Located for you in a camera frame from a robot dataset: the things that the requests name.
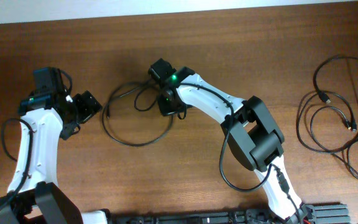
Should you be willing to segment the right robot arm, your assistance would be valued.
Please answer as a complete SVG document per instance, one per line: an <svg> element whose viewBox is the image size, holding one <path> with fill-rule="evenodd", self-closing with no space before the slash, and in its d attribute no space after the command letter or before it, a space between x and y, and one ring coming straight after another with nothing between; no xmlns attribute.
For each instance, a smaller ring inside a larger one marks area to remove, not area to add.
<svg viewBox="0 0 358 224"><path fill-rule="evenodd" d="M204 81L188 67L176 70L160 58L148 71L161 94L157 98L164 116L185 119L189 108L197 108L219 123L224 142L235 159L260 180L248 192L263 188L274 219L281 223L303 223L306 207L292 187L285 169L284 135L264 102L231 96Z"/></svg>

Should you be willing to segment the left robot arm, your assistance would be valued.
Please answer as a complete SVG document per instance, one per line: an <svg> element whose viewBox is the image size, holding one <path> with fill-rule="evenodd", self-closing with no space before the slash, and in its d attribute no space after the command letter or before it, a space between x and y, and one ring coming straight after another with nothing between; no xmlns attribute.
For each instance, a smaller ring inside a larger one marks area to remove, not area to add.
<svg viewBox="0 0 358 224"><path fill-rule="evenodd" d="M55 67L33 72L35 90L19 104L21 143L7 194L0 197L0 223L108 223L106 209L80 212L59 189L59 140L78 134L102 106L89 92L71 96L69 74Z"/></svg>

